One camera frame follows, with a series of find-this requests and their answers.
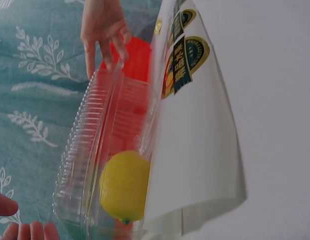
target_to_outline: fingers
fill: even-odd
[[[120,34],[115,35],[112,38],[112,41],[113,41],[114,47],[115,47],[116,51],[118,52],[120,58],[123,61],[127,61],[129,59],[129,53],[126,50],[126,46],[123,42],[121,35]]]
[[[16,223],[8,225],[0,240],[16,240],[19,234],[19,225]]]
[[[95,41],[84,42],[86,71],[88,79],[91,79],[95,71]]]
[[[53,223],[47,223],[44,227],[45,240],[59,240],[60,235]]]
[[[99,48],[103,56],[106,68],[108,70],[114,67],[113,56],[111,53],[110,43],[108,41],[99,41]]]
[[[12,216],[19,209],[17,202],[0,194],[0,216]]]
[[[127,27],[127,25],[123,26],[120,30],[120,34],[123,36],[124,44],[129,44],[132,39],[132,34]]]
[[[18,228],[17,240],[29,240],[31,239],[31,228],[28,224],[21,224]]]
[[[43,225],[39,221],[30,224],[30,235],[32,240],[44,240]]]

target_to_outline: bedsheet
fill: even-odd
[[[55,179],[88,84],[79,38],[83,5],[0,0],[0,193],[19,203],[14,216],[0,217],[0,237],[9,223],[56,222]],[[160,5],[122,1],[135,36],[151,40]],[[57,228],[70,239],[58,222]]]

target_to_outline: white surface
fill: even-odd
[[[195,9],[191,0],[185,9]],[[212,49],[199,16],[184,33]],[[192,232],[245,198],[232,112],[214,52],[208,51],[192,82],[161,100],[143,225],[153,233]]]
[[[228,89],[248,199],[195,240],[310,240],[310,0],[195,0]]]

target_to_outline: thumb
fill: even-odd
[[[19,209],[17,202],[0,194],[0,216],[13,216]]]
[[[84,41],[86,72],[88,79],[91,79],[95,71],[96,47],[94,41]]]

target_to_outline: white paper bag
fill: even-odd
[[[242,203],[244,176],[227,92],[194,3],[164,0],[158,18],[151,73],[162,100],[143,227],[183,235]]]

